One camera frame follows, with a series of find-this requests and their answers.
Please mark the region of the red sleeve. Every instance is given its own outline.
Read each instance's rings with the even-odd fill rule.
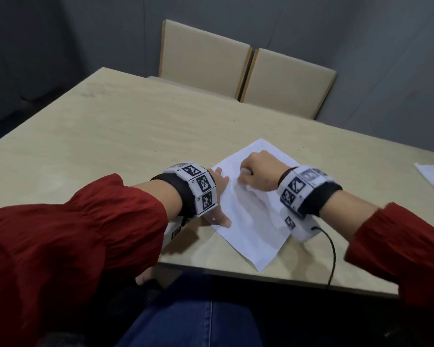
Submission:
[[[167,223],[156,198],[117,174],[65,204],[1,208],[0,346],[34,346],[47,328],[80,323],[100,280],[157,262]]]
[[[358,229],[345,260],[398,284],[406,306],[434,329],[434,227],[388,204]]]

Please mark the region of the black cable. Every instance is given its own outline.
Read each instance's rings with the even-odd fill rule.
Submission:
[[[321,227],[318,226],[312,227],[312,230],[320,230],[321,232],[323,232],[326,235],[326,237],[330,240],[331,248],[333,249],[333,269],[331,269],[330,278],[328,279],[328,283],[326,284],[326,288],[329,289],[331,285],[331,280],[333,279],[334,269],[336,268],[336,249],[334,248],[333,240],[326,233],[325,230],[323,230]]]

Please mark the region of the hand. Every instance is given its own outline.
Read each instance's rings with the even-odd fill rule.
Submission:
[[[217,168],[215,172],[212,169],[208,169],[208,171],[212,175],[216,183],[218,206],[210,212],[207,212],[204,215],[204,219],[207,220],[210,224],[217,224],[223,227],[231,227],[231,220],[222,212],[222,208],[220,207],[220,195],[227,187],[230,178],[228,176],[222,176],[222,169],[220,167]]]
[[[290,167],[279,161],[267,151],[252,152],[240,166],[251,170],[251,175],[241,174],[238,183],[249,185],[260,191],[274,191],[278,189],[278,181],[281,175]]]

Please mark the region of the table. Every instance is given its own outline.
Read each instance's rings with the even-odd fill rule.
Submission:
[[[259,138],[328,172],[345,190],[381,206],[394,201],[434,226],[434,189],[413,167],[434,164],[433,152],[105,68],[0,140],[0,207],[63,203],[111,173],[133,185],[184,160],[211,167]],[[345,263],[346,241],[321,225],[336,245],[336,289],[397,293],[394,284]],[[322,234],[305,245],[290,238],[257,273],[213,228],[195,222],[159,262],[323,286],[332,252]]]

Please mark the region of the chair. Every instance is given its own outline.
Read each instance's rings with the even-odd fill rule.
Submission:
[[[159,77],[237,99],[251,52],[248,44],[165,20]]]
[[[261,48],[241,102],[314,119],[335,78],[332,69]]]

